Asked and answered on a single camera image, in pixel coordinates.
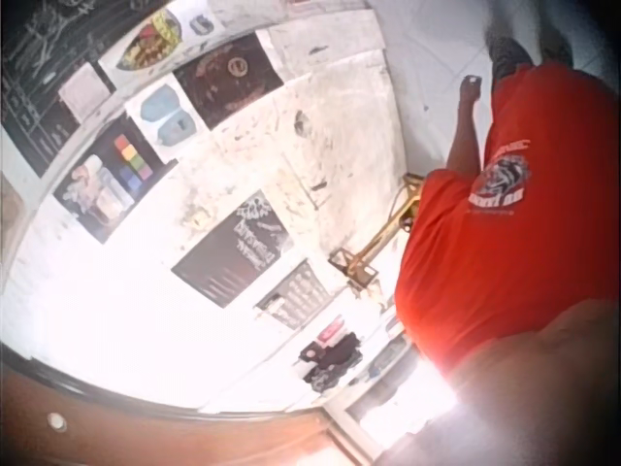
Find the wooden panel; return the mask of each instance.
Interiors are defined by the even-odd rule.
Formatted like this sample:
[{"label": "wooden panel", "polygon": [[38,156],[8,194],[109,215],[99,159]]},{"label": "wooden panel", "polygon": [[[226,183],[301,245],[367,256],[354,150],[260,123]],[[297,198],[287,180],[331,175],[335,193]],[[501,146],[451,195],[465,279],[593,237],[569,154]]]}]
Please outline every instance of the wooden panel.
[{"label": "wooden panel", "polygon": [[[130,416],[62,395],[6,366],[2,388],[2,444],[32,457],[89,465],[204,466],[231,461],[262,464],[260,461],[289,449],[294,456],[298,454],[295,450],[306,455],[309,447],[305,442],[326,448],[323,442],[310,440],[322,437],[329,424],[319,411],[265,421]],[[65,417],[65,432],[57,433],[48,426],[49,413]],[[248,463],[251,458],[259,462]]]}]

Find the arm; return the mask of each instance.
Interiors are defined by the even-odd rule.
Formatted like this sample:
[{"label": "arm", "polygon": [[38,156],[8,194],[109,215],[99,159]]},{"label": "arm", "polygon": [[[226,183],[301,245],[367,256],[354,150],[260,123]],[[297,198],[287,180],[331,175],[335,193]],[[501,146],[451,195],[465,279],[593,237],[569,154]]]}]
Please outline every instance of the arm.
[{"label": "arm", "polygon": [[481,171],[478,140],[474,130],[474,103],[480,97],[481,78],[467,76],[460,87],[457,129],[446,168],[474,180]]}]

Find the bright light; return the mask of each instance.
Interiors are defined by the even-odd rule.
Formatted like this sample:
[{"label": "bright light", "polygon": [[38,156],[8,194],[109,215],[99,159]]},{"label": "bright light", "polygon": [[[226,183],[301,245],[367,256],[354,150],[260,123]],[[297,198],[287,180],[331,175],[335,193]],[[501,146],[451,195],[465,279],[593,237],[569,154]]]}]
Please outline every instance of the bright light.
[{"label": "bright light", "polygon": [[406,432],[415,434],[456,403],[457,397],[436,367],[421,360],[397,393],[384,405],[370,410],[360,425],[389,449]]}]

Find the sticker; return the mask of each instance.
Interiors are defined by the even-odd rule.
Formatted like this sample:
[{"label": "sticker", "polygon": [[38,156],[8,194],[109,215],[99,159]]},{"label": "sticker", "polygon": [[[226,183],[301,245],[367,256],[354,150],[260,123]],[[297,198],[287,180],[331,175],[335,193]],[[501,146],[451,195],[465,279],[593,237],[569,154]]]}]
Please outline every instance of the sticker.
[{"label": "sticker", "polygon": [[90,63],[84,63],[58,94],[79,124],[84,123],[111,96]]},{"label": "sticker", "polygon": [[209,129],[282,86],[254,33],[196,58],[175,76]]}]

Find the chalkboard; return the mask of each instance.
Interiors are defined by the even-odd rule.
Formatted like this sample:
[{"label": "chalkboard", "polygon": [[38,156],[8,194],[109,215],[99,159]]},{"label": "chalkboard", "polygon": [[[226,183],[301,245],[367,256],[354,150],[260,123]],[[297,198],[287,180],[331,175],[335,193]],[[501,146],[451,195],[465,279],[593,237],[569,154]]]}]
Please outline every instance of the chalkboard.
[{"label": "chalkboard", "polygon": [[61,86],[86,62],[110,86],[99,57],[166,3],[2,2],[2,125],[39,177],[79,126],[58,95]]},{"label": "chalkboard", "polygon": [[298,265],[257,308],[267,312],[291,330],[297,330],[330,301],[330,295],[307,261]]},{"label": "chalkboard", "polygon": [[173,273],[225,308],[290,247],[288,232],[258,191],[203,238]]}]

